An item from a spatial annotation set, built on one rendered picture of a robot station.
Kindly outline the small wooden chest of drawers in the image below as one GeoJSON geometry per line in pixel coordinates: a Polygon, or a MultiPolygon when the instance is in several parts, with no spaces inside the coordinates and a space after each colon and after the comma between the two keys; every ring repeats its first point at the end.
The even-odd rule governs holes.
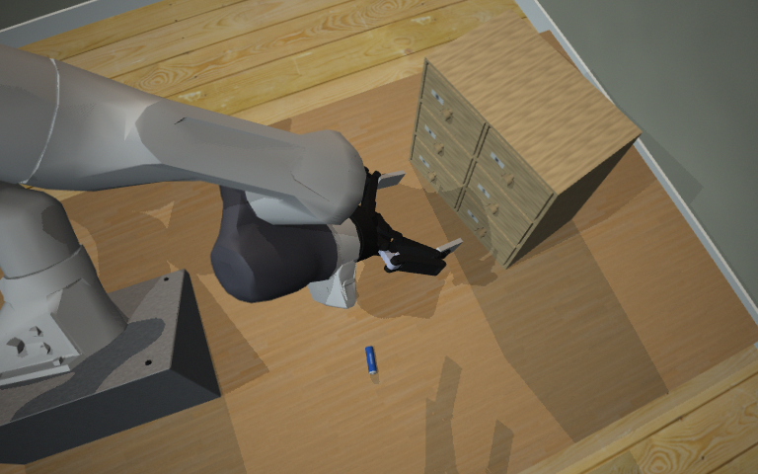
{"type": "Polygon", "coordinates": [[[463,187],[455,209],[438,193],[452,210],[467,192],[516,247],[506,270],[573,219],[642,133],[509,8],[424,57],[409,160],[417,136],[463,187]],[[421,100],[428,63],[486,122],[475,154],[421,100]],[[474,158],[464,185],[417,135],[421,104],[474,158]],[[490,128],[554,193],[534,221],[478,161],[490,128]],[[467,191],[477,163],[533,222],[518,245],[467,191]]]}

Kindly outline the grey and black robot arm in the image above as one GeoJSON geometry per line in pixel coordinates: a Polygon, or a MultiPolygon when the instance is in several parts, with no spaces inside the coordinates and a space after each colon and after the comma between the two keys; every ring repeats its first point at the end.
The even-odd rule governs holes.
{"type": "Polygon", "coordinates": [[[255,303],[308,286],[317,302],[354,306],[360,242],[349,217],[366,172],[340,132],[296,134],[0,44],[0,385],[72,370],[128,319],[62,203],[20,184],[180,181],[219,185],[210,260],[227,293],[255,303]]]}

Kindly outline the light wooden drawer front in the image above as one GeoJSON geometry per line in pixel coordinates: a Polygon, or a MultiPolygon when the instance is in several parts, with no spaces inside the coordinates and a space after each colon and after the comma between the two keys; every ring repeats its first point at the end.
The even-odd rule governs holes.
{"type": "Polygon", "coordinates": [[[467,191],[515,245],[521,243],[533,222],[478,163],[473,171],[467,191]]]}
{"type": "Polygon", "coordinates": [[[420,105],[417,135],[464,185],[474,158],[424,104],[420,105]]]}
{"type": "Polygon", "coordinates": [[[497,260],[505,265],[516,247],[467,192],[465,192],[457,214],[497,260]]]}
{"type": "Polygon", "coordinates": [[[476,153],[486,122],[430,64],[421,100],[472,154],[476,153]]]}
{"type": "Polygon", "coordinates": [[[533,221],[554,194],[492,128],[478,161],[533,221]]]}
{"type": "Polygon", "coordinates": [[[463,187],[416,136],[412,162],[455,209],[463,187]],[[435,180],[434,180],[435,179],[435,180]]]}

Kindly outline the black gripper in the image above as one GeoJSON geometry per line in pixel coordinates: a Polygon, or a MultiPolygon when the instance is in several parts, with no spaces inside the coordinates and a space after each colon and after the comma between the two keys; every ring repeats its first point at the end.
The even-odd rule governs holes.
{"type": "Polygon", "coordinates": [[[366,181],[361,205],[349,217],[356,227],[360,242],[359,257],[356,262],[371,256],[381,256],[386,263],[384,270],[387,273],[399,271],[437,276],[446,267],[442,259],[454,252],[463,243],[462,239],[456,239],[433,249],[403,237],[402,233],[393,230],[383,216],[375,211],[376,193],[379,189],[397,185],[406,173],[404,170],[388,174],[375,171],[371,175],[369,169],[364,168],[366,181]]]}

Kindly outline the blue aa battery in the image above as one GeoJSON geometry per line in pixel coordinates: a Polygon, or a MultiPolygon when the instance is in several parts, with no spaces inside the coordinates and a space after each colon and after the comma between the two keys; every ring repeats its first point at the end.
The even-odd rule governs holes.
{"type": "Polygon", "coordinates": [[[372,346],[366,347],[365,351],[366,351],[369,374],[375,374],[377,373],[377,369],[376,369],[376,362],[375,362],[373,347],[372,346]]]}

